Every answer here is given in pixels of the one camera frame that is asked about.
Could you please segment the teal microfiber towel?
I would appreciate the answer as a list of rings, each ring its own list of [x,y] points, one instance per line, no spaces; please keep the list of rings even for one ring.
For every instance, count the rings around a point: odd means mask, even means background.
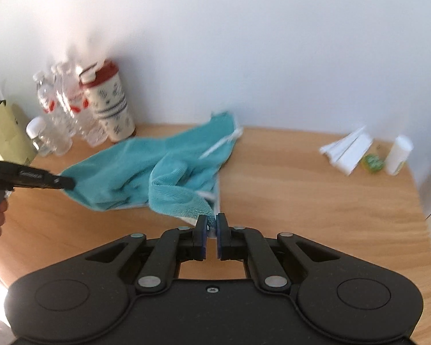
[[[214,228],[220,211],[219,171],[242,127],[230,112],[182,133],[125,140],[62,171],[74,180],[65,193],[98,212],[148,207],[194,225]]]

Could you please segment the green paper bag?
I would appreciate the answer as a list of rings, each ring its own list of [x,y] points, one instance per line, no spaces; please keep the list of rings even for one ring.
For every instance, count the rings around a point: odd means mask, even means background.
[[[0,160],[30,165],[36,150],[14,116],[11,106],[0,100]]]

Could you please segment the small white cap jar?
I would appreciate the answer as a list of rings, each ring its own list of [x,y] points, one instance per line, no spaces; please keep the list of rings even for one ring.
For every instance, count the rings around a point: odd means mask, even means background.
[[[51,143],[47,143],[45,138],[45,130],[47,128],[47,123],[45,119],[41,116],[33,118],[26,126],[26,133],[28,138],[32,141],[37,154],[46,157],[49,154],[55,153],[55,148]]]

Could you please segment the clear plastic water bottle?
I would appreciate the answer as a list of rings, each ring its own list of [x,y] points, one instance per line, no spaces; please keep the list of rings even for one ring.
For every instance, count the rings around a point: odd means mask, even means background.
[[[57,131],[71,140],[75,130],[71,118],[57,98],[53,78],[44,73],[44,71],[35,73],[32,78],[36,83],[36,94],[41,109],[46,113],[47,118],[53,123]]]

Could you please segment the clear water bottle red label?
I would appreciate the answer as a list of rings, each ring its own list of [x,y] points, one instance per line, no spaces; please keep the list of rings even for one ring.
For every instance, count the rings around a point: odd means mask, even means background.
[[[59,62],[52,67],[55,74],[57,98],[71,125],[89,146],[99,146],[107,135],[95,119],[84,90],[79,86],[75,66],[70,62]]]

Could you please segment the red lid patterned tumbler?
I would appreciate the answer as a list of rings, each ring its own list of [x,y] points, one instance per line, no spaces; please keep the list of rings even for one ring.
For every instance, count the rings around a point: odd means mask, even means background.
[[[134,135],[135,122],[115,62],[104,59],[84,69],[79,85],[95,119],[113,143]]]

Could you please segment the folded white paper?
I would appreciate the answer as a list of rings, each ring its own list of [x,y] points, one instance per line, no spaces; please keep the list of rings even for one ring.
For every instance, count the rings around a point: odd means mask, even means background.
[[[330,165],[349,176],[368,152],[372,143],[371,135],[365,127],[361,127],[340,140],[322,146],[319,153],[328,158]]]

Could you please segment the green yellow round tin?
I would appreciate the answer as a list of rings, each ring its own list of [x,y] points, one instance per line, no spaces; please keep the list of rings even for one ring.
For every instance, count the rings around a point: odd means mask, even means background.
[[[370,173],[378,173],[384,168],[384,160],[377,154],[366,154],[361,160],[362,166]]]

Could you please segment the white pill bottle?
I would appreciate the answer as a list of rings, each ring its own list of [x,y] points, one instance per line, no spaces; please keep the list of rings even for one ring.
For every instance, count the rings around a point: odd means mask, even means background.
[[[413,143],[406,135],[398,135],[384,160],[384,170],[389,175],[397,175],[413,151]]]

